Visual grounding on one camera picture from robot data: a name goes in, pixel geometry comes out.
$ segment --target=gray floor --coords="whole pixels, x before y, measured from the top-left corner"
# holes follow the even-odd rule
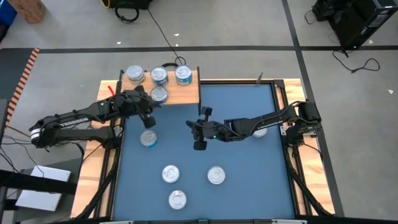
[[[43,0],[49,11],[40,24],[18,17],[0,45],[43,49],[104,47],[165,47],[163,37],[146,11],[137,22],[120,23],[113,11],[97,0]],[[300,45],[335,45],[326,22],[308,25],[303,19],[315,0],[289,0]],[[287,45],[292,46],[280,1],[238,0],[154,1],[151,12],[172,45]],[[398,14],[373,37],[372,45],[398,45]],[[294,51],[179,52],[203,78],[300,78]],[[326,142],[347,217],[398,220],[396,130],[398,120],[398,52],[360,51],[343,58],[349,67],[379,60],[379,72],[351,74],[331,52],[303,52],[315,99],[323,118]],[[119,69],[133,63],[150,69],[174,60],[170,52],[39,54],[11,125],[27,130],[48,114],[88,106],[95,101],[101,80],[117,79]],[[30,168],[23,148],[3,147],[19,169]],[[72,146],[50,153],[28,148],[38,164],[79,157]],[[3,162],[0,169],[9,169]],[[46,222],[65,214],[48,217]],[[35,220],[31,223],[44,223]]]

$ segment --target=blue mat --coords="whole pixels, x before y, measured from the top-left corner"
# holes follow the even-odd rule
[[[275,111],[271,87],[203,86],[202,105],[213,108],[211,120],[252,118]],[[142,121],[126,121],[119,177],[114,204],[114,221],[293,218],[287,173],[277,126],[263,138],[241,142],[208,140],[207,150],[193,149],[186,120],[198,119],[197,105],[163,106],[153,116],[159,143],[141,145]],[[176,183],[162,179],[167,165],[180,169]],[[225,181],[213,185],[208,169],[220,166]],[[169,205],[173,190],[182,190],[187,204],[181,210]]]

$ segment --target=wooden board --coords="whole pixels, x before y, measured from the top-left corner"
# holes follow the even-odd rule
[[[303,92],[300,79],[287,78],[284,79],[284,81],[285,81],[285,90],[287,93],[287,98],[289,103],[292,103],[297,100],[301,101],[305,100],[305,95]],[[103,80],[99,87],[97,100],[102,100],[104,98],[111,96],[111,92],[108,90],[108,85],[111,88],[113,88],[113,90],[116,89],[116,81]],[[131,84],[125,85],[124,87],[127,89],[134,88],[133,85]],[[95,127],[99,127],[102,125],[108,125],[108,124],[93,123],[93,126]],[[306,144],[318,148],[318,143],[316,138],[310,138],[306,136],[304,138]],[[98,142],[89,142],[86,147],[86,154],[90,153],[90,151],[92,151],[98,144],[99,144]],[[325,171],[323,170],[323,164],[319,153],[316,150],[309,148],[308,146],[300,146],[299,151],[302,160],[305,181],[308,188],[326,210],[328,210],[330,213],[334,213],[329,187],[326,181],[326,175]],[[113,161],[113,155],[114,153],[111,152],[110,164]],[[85,208],[85,206],[88,204],[88,202],[91,200],[96,190],[98,189],[103,157],[104,157],[104,149],[100,148],[83,163],[79,176],[79,182],[76,190],[75,201],[73,203],[71,217],[75,217],[78,214],[80,214],[80,212]],[[297,196],[298,196],[298,203],[301,214],[305,214],[302,194],[297,185],[296,185],[296,191],[298,193]],[[103,196],[102,207],[100,212],[100,215],[102,216],[105,215],[106,211],[105,205],[108,202],[108,192],[109,191],[107,190]]]
[[[192,82],[189,85],[183,86],[179,85],[175,79],[175,72],[167,72],[169,76],[169,83],[165,86],[169,98],[164,103],[166,105],[177,105],[177,104],[197,104],[199,103],[199,84],[198,84],[198,71],[192,71]],[[145,92],[150,94],[150,91],[155,87],[152,79],[150,78],[150,73],[146,72],[145,81],[141,83],[145,89]],[[132,84],[127,75],[123,75],[122,91],[123,90],[133,90],[137,85]]]
[[[288,104],[298,100],[305,101],[303,87],[299,78],[286,78],[284,79],[284,82]],[[318,149],[318,141],[316,138],[304,136],[304,142],[305,144],[308,144],[309,146]],[[300,151],[305,183],[308,189],[321,203],[325,210],[330,213],[334,213],[335,209],[331,201],[329,186],[319,152],[305,145],[300,146],[298,150]],[[304,215],[304,202],[301,197],[301,190],[299,189],[297,184],[296,190],[298,193],[300,193],[300,195],[298,195],[300,212]],[[317,214],[314,209],[312,209],[312,213],[313,215]]]
[[[108,86],[110,86],[113,89],[113,91],[116,91],[116,84],[117,84],[116,80],[101,81],[101,84],[99,85],[97,100],[103,100],[105,98],[112,96],[112,93],[108,89]],[[109,126],[109,122],[106,122],[104,124],[98,122],[92,122],[91,125],[93,128],[100,128],[101,126]],[[87,156],[89,153],[95,150],[99,146],[99,144],[100,143],[97,141],[88,141],[86,145],[85,156]],[[104,155],[105,155],[104,148],[99,147],[81,165],[75,199],[73,201],[72,212],[70,214],[71,218],[76,217],[83,211],[83,209],[88,205],[88,203],[93,198],[96,191],[98,190],[98,185],[100,183],[101,168],[104,161]],[[109,195],[108,192],[109,189],[107,189],[106,192],[104,193],[102,207],[105,207],[106,202],[108,201],[108,195]],[[105,216],[106,210],[101,209],[100,214],[102,216]]]

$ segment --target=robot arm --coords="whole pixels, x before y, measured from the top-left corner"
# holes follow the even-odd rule
[[[144,126],[150,128],[155,125],[155,119],[149,115],[158,106],[142,86],[137,86],[134,90],[97,101],[82,110],[46,116],[29,129],[30,139],[36,147],[53,146],[60,141],[74,140],[96,140],[104,144],[104,147],[113,147],[115,135],[111,127],[90,130],[67,127],[90,121],[104,123],[114,118],[138,115]]]
[[[283,122],[293,122],[294,126],[287,130],[288,142],[302,138],[302,134],[310,128],[320,126],[321,117],[315,103],[297,101],[290,104],[281,111],[259,116],[257,118],[239,118],[224,120],[224,124],[216,121],[208,121],[211,115],[211,108],[202,108],[205,119],[197,122],[187,121],[192,129],[193,138],[196,140],[194,149],[205,150],[207,139],[217,139],[223,142],[242,141],[251,136],[255,131],[268,128]]]

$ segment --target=tuna can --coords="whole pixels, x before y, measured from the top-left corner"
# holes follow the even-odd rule
[[[167,92],[166,88],[157,86],[150,92],[150,97],[152,97],[154,101],[161,104],[167,101],[169,98],[169,93]]]
[[[139,85],[145,80],[144,69],[139,65],[131,65],[126,73],[132,84]]]
[[[187,204],[187,196],[181,190],[174,190],[169,196],[169,204],[173,209],[179,210]]]
[[[155,67],[150,71],[150,77],[157,86],[166,86],[169,83],[169,77],[164,67]]]
[[[261,138],[261,137],[265,136],[266,134],[267,134],[267,129],[263,128],[263,129],[255,131],[253,133],[253,136],[256,138]]]
[[[169,165],[163,169],[162,177],[167,183],[174,183],[180,177],[180,171],[174,165]]]
[[[180,65],[175,70],[175,79],[179,85],[189,85],[192,82],[192,69],[188,65]]]
[[[220,184],[225,180],[225,172],[223,168],[219,166],[213,166],[207,172],[207,178],[212,184]]]
[[[157,144],[157,135],[154,131],[147,130],[141,134],[141,144],[147,147],[154,147]]]

